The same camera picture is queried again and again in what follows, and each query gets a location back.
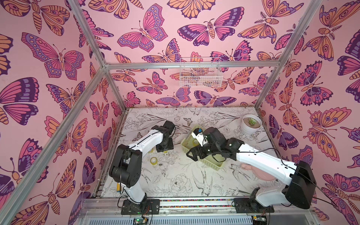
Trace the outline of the green plastic storage basket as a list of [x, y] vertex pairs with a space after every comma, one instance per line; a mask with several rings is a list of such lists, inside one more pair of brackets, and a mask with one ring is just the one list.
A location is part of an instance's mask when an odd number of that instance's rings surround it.
[[203, 131], [203, 127], [196, 124], [187, 134], [187, 136], [181, 141], [181, 148], [183, 152], [190, 156], [190, 159], [196, 159], [197, 161], [202, 162], [205, 166], [215, 170], [219, 171], [225, 162], [225, 158], [221, 155], [215, 155], [212, 157], [212, 155], [206, 155], [203, 151], [203, 147], [201, 144], [205, 144], [202, 140], [201, 143], [193, 137], [194, 131]]

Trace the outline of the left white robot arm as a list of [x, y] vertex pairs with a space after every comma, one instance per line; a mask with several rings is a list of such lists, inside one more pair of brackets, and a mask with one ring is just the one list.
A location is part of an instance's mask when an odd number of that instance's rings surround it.
[[152, 149], [165, 152], [174, 149], [172, 135], [175, 125], [165, 121], [155, 125], [144, 137], [129, 144], [119, 144], [109, 167], [109, 176], [123, 187], [128, 200], [141, 204], [147, 198], [140, 185], [143, 157]]

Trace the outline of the yellow tape roll three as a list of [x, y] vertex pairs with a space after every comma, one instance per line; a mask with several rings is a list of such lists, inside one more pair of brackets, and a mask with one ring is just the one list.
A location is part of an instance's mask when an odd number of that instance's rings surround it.
[[158, 159], [156, 157], [151, 157], [150, 158], [150, 163], [155, 166], [158, 164]]

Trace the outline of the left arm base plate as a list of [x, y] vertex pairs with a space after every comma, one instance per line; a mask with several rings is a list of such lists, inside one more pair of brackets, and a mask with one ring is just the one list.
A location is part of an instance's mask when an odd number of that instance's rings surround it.
[[158, 215], [160, 210], [159, 199], [147, 199], [136, 204], [130, 200], [124, 200], [121, 207], [122, 215]]

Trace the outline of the aluminium front rail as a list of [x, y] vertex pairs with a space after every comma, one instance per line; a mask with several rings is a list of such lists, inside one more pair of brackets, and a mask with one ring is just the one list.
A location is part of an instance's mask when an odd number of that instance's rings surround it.
[[125, 215], [123, 198], [85, 200], [77, 225], [319, 225], [315, 211], [274, 205], [274, 212], [238, 213], [234, 197], [159, 198], [155, 209]]

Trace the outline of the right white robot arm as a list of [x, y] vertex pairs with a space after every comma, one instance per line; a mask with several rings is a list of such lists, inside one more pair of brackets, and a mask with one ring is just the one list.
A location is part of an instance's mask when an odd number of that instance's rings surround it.
[[262, 207], [289, 203], [300, 209], [310, 208], [317, 184], [307, 162], [284, 161], [264, 150], [257, 150], [240, 139], [227, 139], [215, 127], [206, 130], [195, 128], [190, 135], [198, 142], [198, 145], [187, 152], [190, 159], [197, 161], [207, 156], [221, 155], [256, 167], [281, 182], [277, 187], [254, 189], [251, 195], [254, 203]]

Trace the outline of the white pot with succulent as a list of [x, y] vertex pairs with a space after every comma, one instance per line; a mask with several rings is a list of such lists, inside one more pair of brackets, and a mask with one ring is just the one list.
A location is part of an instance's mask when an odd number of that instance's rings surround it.
[[242, 118], [241, 131], [246, 135], [255, 134], [262, 126], [262, 121], [259, 117], [248, 114]]

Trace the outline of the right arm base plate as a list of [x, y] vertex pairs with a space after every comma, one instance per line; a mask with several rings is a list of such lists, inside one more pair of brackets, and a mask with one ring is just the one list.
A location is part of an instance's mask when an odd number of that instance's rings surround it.
[[235, 208], [236, 213], [262, 214], [275, 212], [272, 206], [262, 206], [255, 199], [250, 198], [235, 198], [232, 206]]

